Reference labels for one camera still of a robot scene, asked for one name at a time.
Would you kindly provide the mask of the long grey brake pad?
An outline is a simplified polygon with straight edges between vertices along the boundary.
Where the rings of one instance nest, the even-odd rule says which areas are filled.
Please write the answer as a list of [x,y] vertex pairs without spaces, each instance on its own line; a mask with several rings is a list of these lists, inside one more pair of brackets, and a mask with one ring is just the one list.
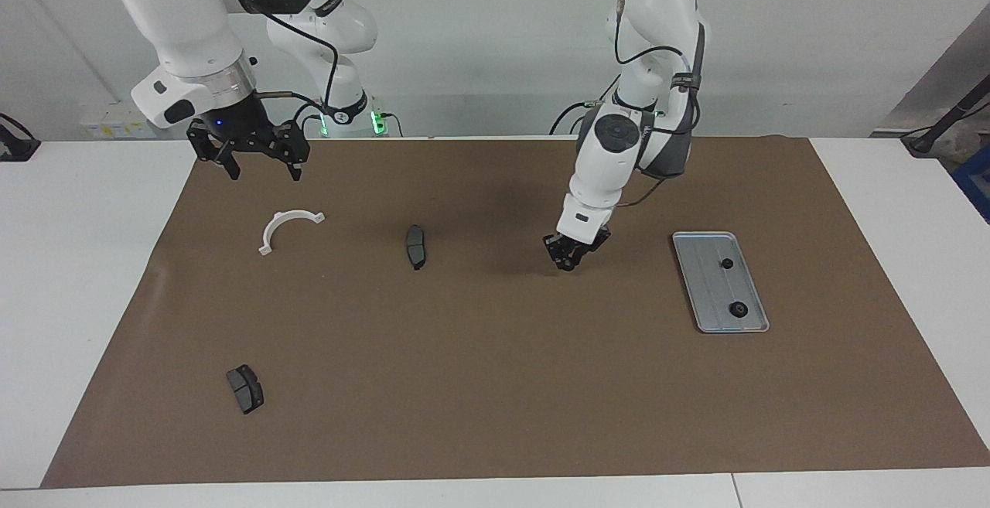
[[423,227],[411,225],[406,233],[406,252],[411,267],[414,271],[420,271],[427,261],[427,251],[425,250],[425,231]]

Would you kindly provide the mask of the silver metal tray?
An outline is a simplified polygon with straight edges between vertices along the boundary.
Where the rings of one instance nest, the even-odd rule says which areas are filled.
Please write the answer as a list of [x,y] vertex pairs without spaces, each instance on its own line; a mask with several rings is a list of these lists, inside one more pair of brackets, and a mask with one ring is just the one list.
[[[671,236],[680,274],[703,334],[760,334],[770,329],[770,319],[758,294],[738,237],[731,232],[675,232]],[[735,265],[725,271],[723,258]],[[729,313],[729,305],[743,302],[745,318]]]

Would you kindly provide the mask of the black clamp base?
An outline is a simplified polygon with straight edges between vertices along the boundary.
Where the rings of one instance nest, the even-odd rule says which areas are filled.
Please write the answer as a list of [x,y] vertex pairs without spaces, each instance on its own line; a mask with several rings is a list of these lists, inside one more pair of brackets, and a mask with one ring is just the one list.
[[[8,125],[17,128],[25,137],[16,137]],[[0,153],[0,162],[28,162],[42,142],[21,121],[0,112],[0,144],[6,148],[6,152]]]

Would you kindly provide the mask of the short grey brake pad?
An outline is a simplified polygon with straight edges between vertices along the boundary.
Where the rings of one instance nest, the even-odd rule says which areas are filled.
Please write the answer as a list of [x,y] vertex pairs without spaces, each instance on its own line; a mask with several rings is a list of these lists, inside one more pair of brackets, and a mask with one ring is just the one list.
[[238,409],[244,415],[257,410],[265,402],[261,381],[249,366],[239,366],[226,373],[227,384],[232,388]]

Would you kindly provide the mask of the blue box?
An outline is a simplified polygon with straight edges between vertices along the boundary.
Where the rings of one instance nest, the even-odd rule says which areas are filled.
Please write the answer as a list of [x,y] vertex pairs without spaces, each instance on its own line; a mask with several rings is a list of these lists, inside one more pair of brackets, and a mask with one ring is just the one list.
[[990,144],[952,171],[951,178],[990,225]]

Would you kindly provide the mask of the brown table mat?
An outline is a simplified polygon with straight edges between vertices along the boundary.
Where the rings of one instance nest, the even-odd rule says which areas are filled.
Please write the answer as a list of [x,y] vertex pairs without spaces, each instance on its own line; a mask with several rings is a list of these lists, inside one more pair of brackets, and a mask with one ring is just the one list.
[[[195,164],[43,486],[990,465],[809,141],[697,139],[565,272],[542,237],[573,162],[376,139],[315,142],[300,182]],[[326,219],[262,257],[290,210]],[[699,331],[675,232],[738,237],[767,332]]]

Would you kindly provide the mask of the white curved plastic bracket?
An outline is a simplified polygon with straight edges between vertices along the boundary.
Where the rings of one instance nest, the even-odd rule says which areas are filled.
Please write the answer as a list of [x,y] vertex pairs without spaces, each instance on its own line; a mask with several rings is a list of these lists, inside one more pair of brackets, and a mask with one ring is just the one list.
[[325,214],[322,212],[313,213],[307,210],[276,212],[275,215],[273,215],[273,217],[269,220],[268,225],[266,225],[263,229],[262,243],[261,247],[258,248],[258,253],[262,257],[266,257],[266,255],[272,253],[273,237],[275,237],[276,230],[284,225],[284,223],[290,222],[290,220],[310,220],[310,222],[319,225],[319,223],[324,222],[325,219]]

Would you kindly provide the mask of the white socket box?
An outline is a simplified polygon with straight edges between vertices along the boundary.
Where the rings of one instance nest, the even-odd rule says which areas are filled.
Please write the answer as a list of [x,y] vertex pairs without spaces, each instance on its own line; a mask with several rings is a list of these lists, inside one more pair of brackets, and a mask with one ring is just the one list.
[[166,130],[157,128],[136,106],[116,103],[90,107],[79,119],[79,127],[92,139],[164,139]]

